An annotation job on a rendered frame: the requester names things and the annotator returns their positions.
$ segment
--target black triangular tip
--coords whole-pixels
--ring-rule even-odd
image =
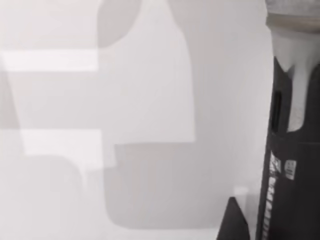
[[[248,223],[235,197],[230,197],[216,240],[250,240]]]

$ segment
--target white wall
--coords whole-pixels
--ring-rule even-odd
[[[262,1],[0,11],[3,239],[206,240],[243,193],[254,232],[273,76]]]

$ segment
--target white rectangle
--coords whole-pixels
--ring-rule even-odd
[[[3,50],[8,72],[96,72],[98,49]]]

